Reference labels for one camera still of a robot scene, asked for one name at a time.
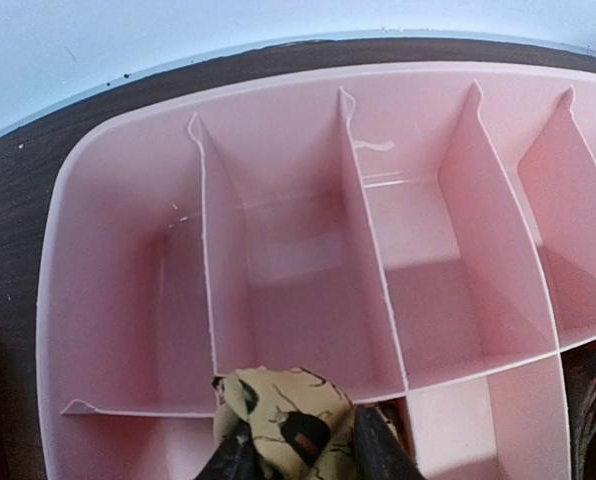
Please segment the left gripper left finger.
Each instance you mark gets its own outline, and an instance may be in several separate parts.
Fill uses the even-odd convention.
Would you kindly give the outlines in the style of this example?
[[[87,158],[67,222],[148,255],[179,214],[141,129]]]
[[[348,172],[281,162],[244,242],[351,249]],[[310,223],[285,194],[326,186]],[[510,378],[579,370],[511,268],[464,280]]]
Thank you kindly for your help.
[[[196,480],[252,480],[258,478],[258,455],[248,423],[238,421],[221,441]]]

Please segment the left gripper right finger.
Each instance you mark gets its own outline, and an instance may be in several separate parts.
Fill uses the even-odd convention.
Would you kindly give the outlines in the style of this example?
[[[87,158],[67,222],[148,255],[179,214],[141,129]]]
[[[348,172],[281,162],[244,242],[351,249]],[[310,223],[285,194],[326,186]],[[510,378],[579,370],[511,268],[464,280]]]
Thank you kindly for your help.
[[[356,408],[353,442],[361,479],[424,479],[377,408]]]

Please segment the leopard print tie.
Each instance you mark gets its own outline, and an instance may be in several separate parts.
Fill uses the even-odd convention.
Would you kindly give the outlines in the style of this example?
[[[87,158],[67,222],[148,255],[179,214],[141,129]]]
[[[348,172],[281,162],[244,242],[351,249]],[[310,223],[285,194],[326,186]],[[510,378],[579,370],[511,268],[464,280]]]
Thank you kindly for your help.
[[[217,447],[238,421],[248,423],[257,479],[361,479],[353,442],[357,407],[377,408],[407,452],[396,402],[356,405],[307,369],[236,370],[215,377],[212,387],[220,400],[213,423]]]

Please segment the pink divided organizer box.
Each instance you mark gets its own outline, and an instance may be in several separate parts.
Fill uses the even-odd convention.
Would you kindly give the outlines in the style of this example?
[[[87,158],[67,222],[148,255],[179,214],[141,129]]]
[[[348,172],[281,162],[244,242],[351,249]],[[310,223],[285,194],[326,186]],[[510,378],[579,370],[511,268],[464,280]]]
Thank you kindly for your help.
[[[67,155],[37,301],[51,479],[191,479],[217,376],[394,401],[430,479],[574,479],[596,347],[596,74],[333,68],[116,116]]]

